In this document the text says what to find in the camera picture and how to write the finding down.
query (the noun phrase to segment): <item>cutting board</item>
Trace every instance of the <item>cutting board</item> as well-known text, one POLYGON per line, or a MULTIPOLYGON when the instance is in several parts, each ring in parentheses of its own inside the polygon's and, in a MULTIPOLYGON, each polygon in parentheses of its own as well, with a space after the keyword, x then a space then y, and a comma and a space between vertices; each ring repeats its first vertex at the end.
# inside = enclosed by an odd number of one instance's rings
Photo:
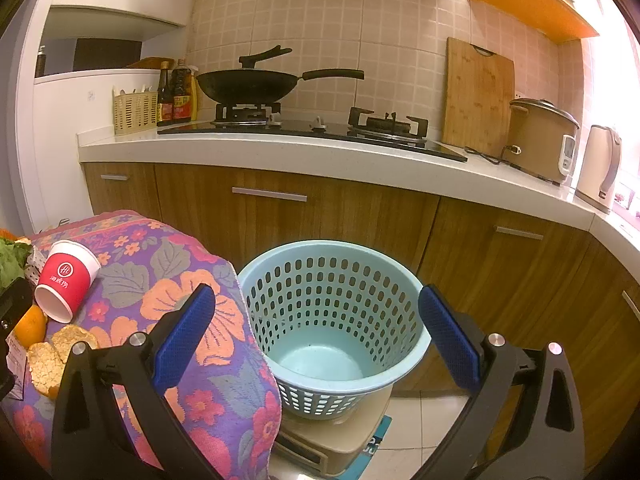
POLYGON ((447 40, 447 98, 442 142, 500 156, 507 144, 513 61, 465 41, 447 40))

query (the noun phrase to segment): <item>white basket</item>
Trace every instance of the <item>white basket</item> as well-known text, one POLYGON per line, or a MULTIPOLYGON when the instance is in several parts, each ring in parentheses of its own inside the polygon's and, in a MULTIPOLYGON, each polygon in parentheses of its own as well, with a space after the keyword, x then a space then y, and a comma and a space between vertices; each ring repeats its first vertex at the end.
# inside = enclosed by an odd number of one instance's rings
POLYGON ((268 251, 238 276, 283 405, 335 418, 409 373, 431 336, 420 281, 377 251, 330 240, 268 251))
POLYGON ((113 98, 113 126, 116 135, 133 134, 158 123, 158 92, 137 92, 113 98))

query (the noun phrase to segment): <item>beige basket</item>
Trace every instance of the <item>beige basket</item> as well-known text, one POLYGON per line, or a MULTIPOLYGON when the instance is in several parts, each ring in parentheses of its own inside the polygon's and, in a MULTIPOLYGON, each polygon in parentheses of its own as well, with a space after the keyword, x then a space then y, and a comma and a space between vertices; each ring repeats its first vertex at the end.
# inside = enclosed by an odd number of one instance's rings
POLYGON ((113 125, 116 135, 126 135, 149 128, 158 122, 158 92, 137 92, 113 98, 113 125))

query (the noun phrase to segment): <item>basket bottom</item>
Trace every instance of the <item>basket bottom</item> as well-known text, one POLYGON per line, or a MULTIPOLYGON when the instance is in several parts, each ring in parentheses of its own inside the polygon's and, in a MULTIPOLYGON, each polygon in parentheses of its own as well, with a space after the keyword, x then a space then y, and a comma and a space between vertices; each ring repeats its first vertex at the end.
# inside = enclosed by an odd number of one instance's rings
POLYGON ((379 372, 369 350, 357 339, 325 327, 287 333, 268 355, 293 372, 327 381, 356 380, 379 372))

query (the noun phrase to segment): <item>white electric kettle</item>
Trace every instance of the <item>white electric kettle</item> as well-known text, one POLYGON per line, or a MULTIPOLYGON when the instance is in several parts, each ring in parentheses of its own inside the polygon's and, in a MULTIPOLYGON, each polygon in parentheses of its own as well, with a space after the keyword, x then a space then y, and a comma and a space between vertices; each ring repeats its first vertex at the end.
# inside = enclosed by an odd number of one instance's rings
POLYGON ((575 193, 605 213, 613 206, 621 149, 620 136, 613 128, 597 124, 591 127, 575 193))

